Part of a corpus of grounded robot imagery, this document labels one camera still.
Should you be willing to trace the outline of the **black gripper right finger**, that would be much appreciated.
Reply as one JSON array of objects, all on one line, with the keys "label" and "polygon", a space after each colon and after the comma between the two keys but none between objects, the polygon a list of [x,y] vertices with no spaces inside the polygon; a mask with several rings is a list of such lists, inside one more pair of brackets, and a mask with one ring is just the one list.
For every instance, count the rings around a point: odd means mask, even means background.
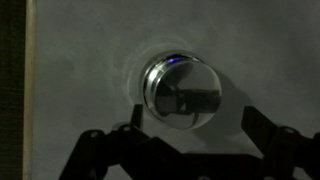
[{"label": "black gripper right finger", "polygon": [[298,153],[298,131],[275,124],[253,106],[244,108],[241,128],[265,156],[295,157]]}]

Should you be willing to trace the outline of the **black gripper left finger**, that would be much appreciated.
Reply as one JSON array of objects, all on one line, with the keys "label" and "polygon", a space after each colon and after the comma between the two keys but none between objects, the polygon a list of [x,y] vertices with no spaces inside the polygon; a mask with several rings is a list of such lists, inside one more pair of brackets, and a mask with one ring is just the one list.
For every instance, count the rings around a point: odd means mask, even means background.
[{"label": "black gripper left finger", "polygon": [[143,105],[136,104],[133,108],[130,124],[137,128],[141,128],[142,122],[143,122]]}]

